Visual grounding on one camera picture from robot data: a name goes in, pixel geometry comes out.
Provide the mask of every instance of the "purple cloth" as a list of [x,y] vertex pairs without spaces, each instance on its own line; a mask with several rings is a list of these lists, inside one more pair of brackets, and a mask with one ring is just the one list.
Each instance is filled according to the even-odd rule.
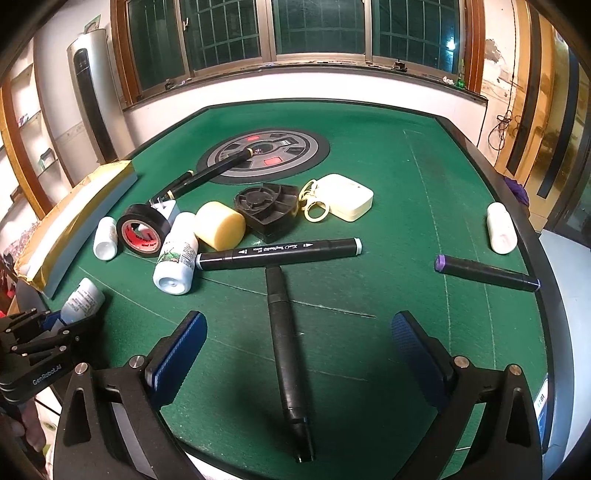
[[522,203],[526,207],[529,207],[530,206],[530,198],[527,196],[527,192],[525,191],[525,188],[523,188],[521,185],[519,185],[516,180],[510,179],[509,177],[505,177],[504,175],[503,175],[503,179],[505,180],[505,183],[507,184],[507,186],[511,190],[511,193],[513,193],[513,195],[515,195],[515,198],[517,199],[517,201],[519,203]]

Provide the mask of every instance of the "peeling wall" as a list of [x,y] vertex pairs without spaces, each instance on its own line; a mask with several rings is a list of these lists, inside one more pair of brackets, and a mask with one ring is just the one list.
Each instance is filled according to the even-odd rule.
[[519,65],[519,29],[517,28],[517,9],[515,16],[512,2],[515,0],[484,0],[485,10],[485,60],[482,75],[481,94],[488,98],[488,111],[484,121],[479,150],[494,165],[499,147],[497,116],[504,117],[507,109],[513,107],[515,101],[515,85],[511,84],[515,70],[517,81],[517,65]]

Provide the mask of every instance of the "green felt table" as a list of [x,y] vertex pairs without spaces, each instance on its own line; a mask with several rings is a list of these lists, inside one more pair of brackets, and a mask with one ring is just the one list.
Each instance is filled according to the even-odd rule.
[[[213,108],[173,129],[133,160],[138,181],[112,209],[117,218],[143,203],[213,145],[265,127],[305,129],[330,142],[326,160],[281,180],[302,187],[330,173],[374,191],[371,210],[347,223],[329,215],[300,219],[285,241],[349,238],[354,258],[284,267],[311,391],[317,460],[291,455],[280,406],[264,269],[196,273],[190,292],[171,296],[152,282],[155,259],[128,251],[109,262],[79,252],[50,307],[59,308],[83,277],[108,297],[98,342],[102,366],[146,354],[193,309],[207,317],[207,341],[163,416],[206,460],[246,477],[392,478],[436,414],[391,341],[390,321],[409,310],[452,355],[479,367],[522,366],[535,395],[547,372],[533,294],[435,273],[439,253],[526,272],[518,250],[501,256],[488,242],[494,201],[479,173],[434,118],[338,102],[259,102]],[[232,205],[244,186],[208,183],[178,200],[181,211],[206,202]],[[247,234],[241,246],[258,245]],[[476,409],[448,472],[476,431]]]

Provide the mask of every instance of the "black marker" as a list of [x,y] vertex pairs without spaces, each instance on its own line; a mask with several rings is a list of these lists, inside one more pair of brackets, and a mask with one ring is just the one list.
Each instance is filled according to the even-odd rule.
[[314,449],[310,436],[306,383],[290,298],[281,267],[266,267],[265,276],[283,417],[294,438],[295,459],[300,463],[309,462],[314,460]]
[[195,175],[189,175],[188,177],[185,176],[186,174],[181,175],[179,178],[174,180],[172,183],[167,185],[167,187],[172,187],[166,191],[162,189],[158,194],[152,197],[152,202],[156,203],[158,201],[165,201],[165,200],[173,200],[179,198],[181,195],[184,195],[191,190],[200,187],[204,183],[207,183],[212,178],[221,175],[222,173],[230,170],[231,168],[240,165],[245,160],[248,160],[254,155],[251,148],[245,148],[240,152],[233,153],[229,155],[224,160],[214,163],[210,167],[207,167],[204,170],[198,171]]
[[449,255],[437,256],[435,271],[515,290],[538,291],[540,289],[540,281],[530,275],[474,262],[474,260],[450,257]]
[[199,254],[195,265],[199,270],[264,267],[291,263],[317,262],[334,258],[354,257],[361,253],[359,238],[312,240],[292,244],[261,245]]

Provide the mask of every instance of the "purple marker cap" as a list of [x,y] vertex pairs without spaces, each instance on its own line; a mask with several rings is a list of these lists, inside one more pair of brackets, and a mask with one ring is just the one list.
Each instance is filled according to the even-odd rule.
[[445,255],[438,255],[435,259],[435,271],[442,272],[445,267]]

